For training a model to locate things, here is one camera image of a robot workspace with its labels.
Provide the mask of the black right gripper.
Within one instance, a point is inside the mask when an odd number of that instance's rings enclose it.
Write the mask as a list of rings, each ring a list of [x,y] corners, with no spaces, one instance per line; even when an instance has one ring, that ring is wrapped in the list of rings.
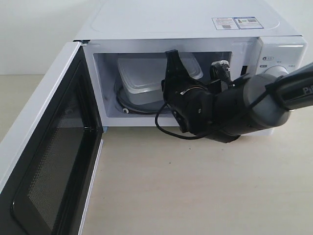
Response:
[[[167,65],[162,81],[163,99],[171,109],[183,133],[208,132],[213,121],[214,95],[200,81],[191,78],[179,51],[166,51]]]

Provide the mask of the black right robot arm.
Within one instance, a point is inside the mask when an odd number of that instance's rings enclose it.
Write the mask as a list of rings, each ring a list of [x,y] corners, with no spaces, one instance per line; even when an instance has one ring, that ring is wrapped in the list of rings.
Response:
[[[279,77],[268,73],[230,79],[225,60],[210,66],[211,82],[192,78],[177,50],[166,52],[161,82],[164,107],[171,110],[180,134],[229,143],[244,134],[284,125],[293,110],[313,104],[313,66],[308,64]]]

